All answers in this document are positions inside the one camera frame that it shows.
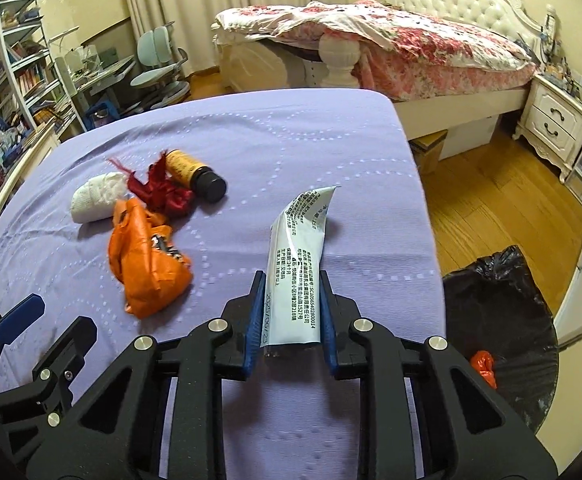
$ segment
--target floral quilt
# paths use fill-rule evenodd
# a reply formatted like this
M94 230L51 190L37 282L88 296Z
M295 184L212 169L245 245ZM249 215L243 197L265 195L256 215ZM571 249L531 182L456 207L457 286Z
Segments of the floral quilt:
M250 6L224 10L216 20L225 32L220 44L269 38L317 50L323 34L360 41L360 85L400 101L514 88L536 70L521 47L498 34L375 0Z

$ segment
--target desk chair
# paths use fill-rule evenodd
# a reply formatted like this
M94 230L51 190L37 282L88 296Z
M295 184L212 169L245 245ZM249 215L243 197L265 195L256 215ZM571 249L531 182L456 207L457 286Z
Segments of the desk chair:
M174 62L169 30L167 27L157 27L145 32L137 42L137 57L144 66L158 67L133 78L134 88L149 88L159 86L148 97L142 100L140 107L144 110L162 108L183 98L190 89L186 81L178 81L182 64L189 59L186 51L178 47L181 59Z

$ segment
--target tufted headboard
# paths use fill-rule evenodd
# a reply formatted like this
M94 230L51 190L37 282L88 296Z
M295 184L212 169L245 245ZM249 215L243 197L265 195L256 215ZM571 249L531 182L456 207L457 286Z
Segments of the tufted headboard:
M520 0L388 0L411 12L433 14L497 32L510 40L520 37L534 51L540 47L540 25L526 15Z

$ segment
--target black bottle cap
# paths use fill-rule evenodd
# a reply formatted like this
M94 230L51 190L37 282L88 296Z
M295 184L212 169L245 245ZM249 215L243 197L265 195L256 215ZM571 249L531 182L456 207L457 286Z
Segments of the black bottle cap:
M205 171L197 177L196 192L202 200L214 204L226 194L226 181L213 171Z

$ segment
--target bottle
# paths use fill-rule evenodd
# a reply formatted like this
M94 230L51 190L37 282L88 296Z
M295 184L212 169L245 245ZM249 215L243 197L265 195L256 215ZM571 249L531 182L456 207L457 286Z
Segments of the bottle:
M180 150L167 153L167 171L206 202L214 204L226 194L226 181L221 176Z

